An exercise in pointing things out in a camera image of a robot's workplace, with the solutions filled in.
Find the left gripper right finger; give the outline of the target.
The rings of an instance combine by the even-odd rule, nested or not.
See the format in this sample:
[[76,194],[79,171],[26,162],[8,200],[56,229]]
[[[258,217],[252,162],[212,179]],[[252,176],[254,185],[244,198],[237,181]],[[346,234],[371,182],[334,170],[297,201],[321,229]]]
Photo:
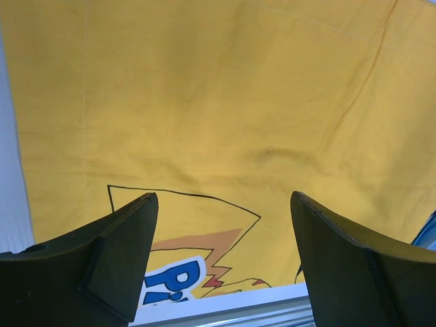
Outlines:
[[435,252],[295,191],[292,225],[316,326],[434,326]]

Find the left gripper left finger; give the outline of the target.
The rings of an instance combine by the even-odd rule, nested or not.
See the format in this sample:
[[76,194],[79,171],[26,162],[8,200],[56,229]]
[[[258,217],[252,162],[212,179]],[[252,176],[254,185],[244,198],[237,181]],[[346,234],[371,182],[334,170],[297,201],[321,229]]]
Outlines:
[[159,203],[120,209],[19,253],[1,254],[2,326],[127,326],[134,321]]

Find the blue plastic plate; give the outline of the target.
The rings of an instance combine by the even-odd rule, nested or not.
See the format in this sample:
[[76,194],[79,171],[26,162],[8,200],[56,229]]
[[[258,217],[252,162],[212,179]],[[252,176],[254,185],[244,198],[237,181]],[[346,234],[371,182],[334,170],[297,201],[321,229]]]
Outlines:
[[411,242],[412,245],[435,251],[436,249],[436,211],[426,221],[417,236]]

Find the yellow cartoon placemat cloth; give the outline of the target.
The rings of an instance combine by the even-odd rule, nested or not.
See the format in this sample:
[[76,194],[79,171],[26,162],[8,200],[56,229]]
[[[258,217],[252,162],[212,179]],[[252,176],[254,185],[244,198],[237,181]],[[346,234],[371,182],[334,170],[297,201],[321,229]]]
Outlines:
[[430,1],[2,1],[33,235],[146,192],[148,271],[207,298],[303,281],[301,191],[411,242],[435,210]]

